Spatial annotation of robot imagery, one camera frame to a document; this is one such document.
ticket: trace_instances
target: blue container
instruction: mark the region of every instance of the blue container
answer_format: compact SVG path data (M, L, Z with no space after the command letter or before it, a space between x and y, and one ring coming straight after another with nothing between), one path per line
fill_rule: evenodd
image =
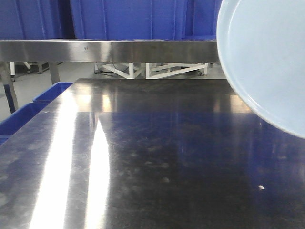
M70 87L73 83L55 83L52 87L47 89L45 92L41 93L37 97L33 99L35 103L50 103L57 96L63 93L68 87Z
M48 104L43 103L30 103L18 109L10 117L0 123L0 138L8 138L16 133L47 105Z
M2 0L1 40L73 38L69 0Z
M215 40L217 18L222 0L189 0L185 39Z
M70 0L78 39L181 40L187 0Z

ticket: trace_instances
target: white metal frame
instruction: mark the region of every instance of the white metal frame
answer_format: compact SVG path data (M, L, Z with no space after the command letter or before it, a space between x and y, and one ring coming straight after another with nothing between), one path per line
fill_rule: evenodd
M186 67L184 69L179 69L179 70L174 70L172 71L172 68L174 67ZM193 63L170 63L170 64L165 64L161 66L155 66L154 64L151 63L146 63L145 65L145 72L146 72L146 79L161 79L161 78L166 78L169 76L177 75L177 74L182 74L190 71L195 71L203 69L203 75L207 75L208 71L208 63L198 63L198 64L193 64ZM166 73L156 73L157 71L160 70L167 70Z
M126 79L135 79L137 76L142 74L146 79L162 79L177 74L182 74L195 70L203 70L203 75L207 75L208 63L169 63L161 66L157 66L156 63L145 63L141 64L141 67L135 66L133 63L120 63L120 65L129 67L129 74L116 69L112 64L96 63L95 70L99 69L99 66L116 73ZM174 67L185 67L179 70L172 70ZM167 72L157 73L157 71L167 70Z
M126 66L129 68L129 74L116 69L112 64L104 64L104 63L96 63L95 64L95 70L98 70L99 67L98 66L102 66L103 68L116 73L126 79L135 79L137 76L139 76L143 71L144 68L143 67L137 67L135 66L133 63L120 63L120 65Z

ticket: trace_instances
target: blue bin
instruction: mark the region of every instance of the blue bin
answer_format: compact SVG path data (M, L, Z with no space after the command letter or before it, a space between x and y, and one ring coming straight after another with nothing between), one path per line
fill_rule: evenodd
M48 104L30 103L14 112L10 117L0 123L0 139L9 138L16 133L36 114L38 114Z
M0 40L74 38L69 0L2 0Z
M186 40L215 40L222 0L189 0L186 13Z
M187 0L70 0L78 39L181 40Z
M63 93L68 87L70 87L73 83L55 83L52 87L38 95L33 99L35 103L50 103L52 102L57 96Z

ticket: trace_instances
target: metal table leg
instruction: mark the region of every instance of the metal table leg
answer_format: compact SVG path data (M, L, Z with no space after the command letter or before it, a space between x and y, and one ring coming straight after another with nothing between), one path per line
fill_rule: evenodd
M49 62L49 68L50 68L52 84L60 82L61 80L59 78L57 63L56 62Z
M18 109L18 102L10 72L5 62L0 62L0 77L3 82L4 91L10 107L10 112L13 113Z

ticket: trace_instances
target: white plastic lid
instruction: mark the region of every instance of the white plastic lid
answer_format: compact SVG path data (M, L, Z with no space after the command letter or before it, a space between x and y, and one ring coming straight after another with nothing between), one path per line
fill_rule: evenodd
M264 120L305 138L305 0L223 0L224 73Z

